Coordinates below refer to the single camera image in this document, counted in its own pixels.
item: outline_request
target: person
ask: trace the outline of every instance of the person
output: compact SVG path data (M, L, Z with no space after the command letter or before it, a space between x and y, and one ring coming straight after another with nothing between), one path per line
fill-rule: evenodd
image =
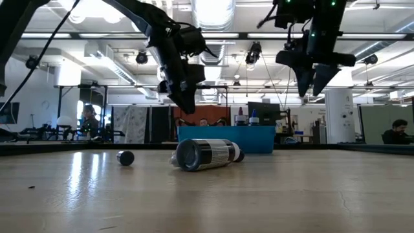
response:
M408 145L412 140L405 133L408 122L406 120L396 120L393 123L393 129L389 129L382 135L384 144Z
M85 121L83 121L81 130L89 133L91 138L98 136L99 121L95 118L95 108L92 105L85 105L82 111Z
M207 121L207 119L202 118L202 119L200 120L200 126L208 126L208 121Z

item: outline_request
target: blue bin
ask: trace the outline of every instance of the blue bin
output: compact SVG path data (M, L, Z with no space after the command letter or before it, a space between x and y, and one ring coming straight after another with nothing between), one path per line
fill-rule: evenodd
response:
M180 126L179 142L185 139L227 139L245 153L272 153L274 126Z

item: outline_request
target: table surface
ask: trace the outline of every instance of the table surface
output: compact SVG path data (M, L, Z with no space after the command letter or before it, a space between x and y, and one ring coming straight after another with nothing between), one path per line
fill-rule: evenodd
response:
M1 232L414 231L413 157L274 151L186 173L171 151L116 152L0 157Z

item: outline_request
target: bottle label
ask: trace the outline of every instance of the bottle label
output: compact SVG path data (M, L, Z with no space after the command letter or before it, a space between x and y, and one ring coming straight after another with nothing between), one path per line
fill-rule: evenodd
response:
M229 152L229 146L233 146L231 142L230 145L227 145L226 141L224 140L204 140L210 147L209 150L211 151L211 156L208 156L209 159L203 159L197 170L226 166L227 164L230 164L233 161L233 159L230 158Z

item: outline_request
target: lying bottle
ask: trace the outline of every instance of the lying bottle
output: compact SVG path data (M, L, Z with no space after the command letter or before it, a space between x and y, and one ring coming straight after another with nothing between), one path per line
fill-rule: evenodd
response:
M226 139L186 139L177 147L177 162L170 163L178 164L184 171L196 172L241 162L244 158L239 146Z

